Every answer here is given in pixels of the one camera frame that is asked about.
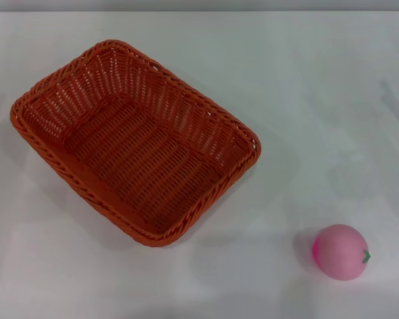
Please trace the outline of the orange woven plastic basket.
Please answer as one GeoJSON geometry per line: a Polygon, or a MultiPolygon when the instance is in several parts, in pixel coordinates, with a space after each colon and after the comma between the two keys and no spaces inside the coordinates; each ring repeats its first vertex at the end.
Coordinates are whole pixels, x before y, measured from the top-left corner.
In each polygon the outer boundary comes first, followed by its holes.
{"type": "Polygon", "coordinates": [[[258,160],[244,123],[129,44],[102,41],[36,83],[13,127],[135,241],[177,241],[258,160]]]}

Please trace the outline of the pink peach toy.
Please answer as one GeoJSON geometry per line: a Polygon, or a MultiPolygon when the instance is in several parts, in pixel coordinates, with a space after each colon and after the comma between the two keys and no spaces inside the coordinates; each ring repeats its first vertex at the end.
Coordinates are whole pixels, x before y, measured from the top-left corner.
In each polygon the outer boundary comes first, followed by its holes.
{"type": "Polygon", "coordinates": [[[336,224],[321,229],[312,245],[312,256],[328,277],[348,281],[358,278],[370,260],[364,237],[349,225],[336,224]]]}

